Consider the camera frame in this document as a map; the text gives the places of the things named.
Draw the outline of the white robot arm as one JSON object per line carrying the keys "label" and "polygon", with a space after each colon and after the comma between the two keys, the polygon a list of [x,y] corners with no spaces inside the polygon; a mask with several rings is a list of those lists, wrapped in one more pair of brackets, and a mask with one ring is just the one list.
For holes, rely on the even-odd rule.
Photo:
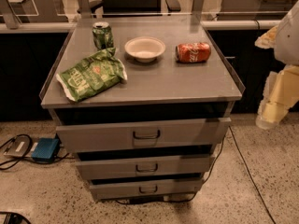
{"label": "white robot arm", "polygon": [[255,41],[261,49],[273,49],[275,59],[285,64],[277,72],[270,72],[263,88],[256,125],[272,129],[299,102],[299,2],[281,22]]}

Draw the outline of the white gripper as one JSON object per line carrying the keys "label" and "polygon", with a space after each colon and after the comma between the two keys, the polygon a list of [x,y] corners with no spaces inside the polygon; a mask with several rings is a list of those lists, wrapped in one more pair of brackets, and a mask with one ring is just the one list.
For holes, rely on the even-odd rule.
{"label": "white gripper", "polygon": [[[259,36],[255,46],[272,49],[276,44],[278,26]],[[299,102],[299,66],[287,65],[283,70],[270,72],[263,88],[263,99],[258,108],[256,125],[269,130],[287,116],[289,110]]]}

